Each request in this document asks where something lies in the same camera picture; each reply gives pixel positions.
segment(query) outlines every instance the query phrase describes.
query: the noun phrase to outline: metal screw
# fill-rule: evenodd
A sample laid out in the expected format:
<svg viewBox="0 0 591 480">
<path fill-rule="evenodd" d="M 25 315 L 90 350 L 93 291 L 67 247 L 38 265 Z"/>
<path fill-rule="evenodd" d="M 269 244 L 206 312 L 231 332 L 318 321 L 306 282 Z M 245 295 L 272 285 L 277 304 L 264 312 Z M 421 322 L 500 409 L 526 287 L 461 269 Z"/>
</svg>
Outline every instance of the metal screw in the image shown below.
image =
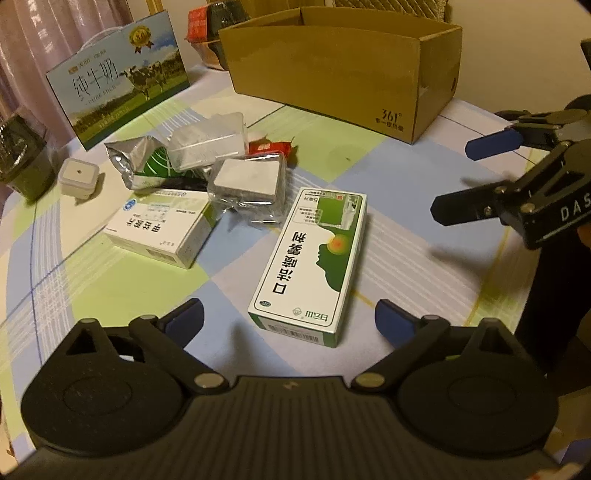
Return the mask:
<svg viewBox="0 0 591 480">
<path fill-rule="evenodd" d="M 355 377 L 357 384 L 363 388 L 378 388 L 386 383 L 383 375 L 366 372 Z"/>
<path fill-rule="evenodd" d="M 195 384 L 201 388 L 217 388 L 224 383 L 224 380 L 217 373 L 200 374 L 195 377 Z"/>
<path fill-rule="evenodd" d="M 521 213 L 533 213 L 535 205 L 533 203 L 524 203 L 520 208 Z"/>
</svg>

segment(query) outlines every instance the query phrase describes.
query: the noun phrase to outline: open cardboard box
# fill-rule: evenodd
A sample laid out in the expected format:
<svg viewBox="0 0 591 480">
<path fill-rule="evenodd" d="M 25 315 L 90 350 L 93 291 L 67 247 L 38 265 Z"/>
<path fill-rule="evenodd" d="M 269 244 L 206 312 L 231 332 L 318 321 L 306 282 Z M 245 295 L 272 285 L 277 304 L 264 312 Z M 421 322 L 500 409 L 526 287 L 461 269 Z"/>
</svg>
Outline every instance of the open cardboard box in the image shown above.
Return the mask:
<svg viewBox="0 0 591 480">
<path fill-rule="evenodd" d="M 220 30 L 234 89 L 413 143 L 453 97 L 462 29 L 361 8 L 301 7 Z"/>
</svg>

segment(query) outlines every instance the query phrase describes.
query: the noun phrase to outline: beige wall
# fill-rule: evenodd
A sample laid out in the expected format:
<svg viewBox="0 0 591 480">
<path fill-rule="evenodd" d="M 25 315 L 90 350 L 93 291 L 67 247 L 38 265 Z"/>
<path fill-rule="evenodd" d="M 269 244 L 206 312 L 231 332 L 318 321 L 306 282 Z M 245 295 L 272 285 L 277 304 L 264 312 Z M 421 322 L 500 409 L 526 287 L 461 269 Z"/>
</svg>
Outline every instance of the beige wall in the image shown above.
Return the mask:
<svg viewBox="0 0 591 480">
<path fill-rule="evenodd" d="M 591 15 L 575 0 L 449 1 L 464 29 L 459 98 L 491 112 L 542 112 L 591 93 L 579 47 Z"/>
<path fill-rule="evenodd" d="M 127 0 L 131 14 L 135 20 L 147 17 L 148 4 L 146 0 Z M 162 5 L 170 15 L 170 22 L 173 25 L 174 36 L 178 42 L 178 49 L 181 52 L 185 68 L 189 69 L 197 63 L 201 63 L 201 58 L 191 44 L 185 40 L 188 28 L 189 10 L 205 5 L 206 0 L 163 0 Z"/>
</svg>

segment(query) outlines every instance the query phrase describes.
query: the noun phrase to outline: pink curtain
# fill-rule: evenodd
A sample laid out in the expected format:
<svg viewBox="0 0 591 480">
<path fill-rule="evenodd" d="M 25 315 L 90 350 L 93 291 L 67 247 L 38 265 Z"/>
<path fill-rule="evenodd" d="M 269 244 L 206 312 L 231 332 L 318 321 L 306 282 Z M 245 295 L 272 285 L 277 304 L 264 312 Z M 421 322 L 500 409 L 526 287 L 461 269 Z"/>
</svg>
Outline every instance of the pink curtain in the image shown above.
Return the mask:
<svg viewBox="0 0 591 480">
<path fill-rule="evenodd" d="M 59 145 L 71 140 L 45 73 L 93 35 L 131 21 L 126 0 L 0 0 L 0 117 L 25 105 Z"/>
</svg>

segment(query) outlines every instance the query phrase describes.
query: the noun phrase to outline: cow image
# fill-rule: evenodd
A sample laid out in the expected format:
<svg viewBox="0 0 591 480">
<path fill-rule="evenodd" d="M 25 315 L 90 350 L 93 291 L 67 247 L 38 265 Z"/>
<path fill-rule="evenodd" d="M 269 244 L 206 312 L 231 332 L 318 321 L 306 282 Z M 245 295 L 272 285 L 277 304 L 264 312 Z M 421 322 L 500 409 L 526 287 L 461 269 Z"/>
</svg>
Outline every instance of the cow image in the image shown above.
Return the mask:
<svg viewBox="0 0 591 480">
<path fill-rule="evenodd" d="M 150 88 L 154 85 L 160 86 L 160 93 L 164 91 L 164 85 L 166 85 L 166 75 L 162 68 L 162 64 L 159 61 L 155 61 L 152 65 L 147 67 L 137 68 L 136 65 L 129 67 L 122 71 L 120 74 L 122 77 L 126 77 L 134 89 L 142 92 L 146 100 L 150 99 Z"/>
</svg>

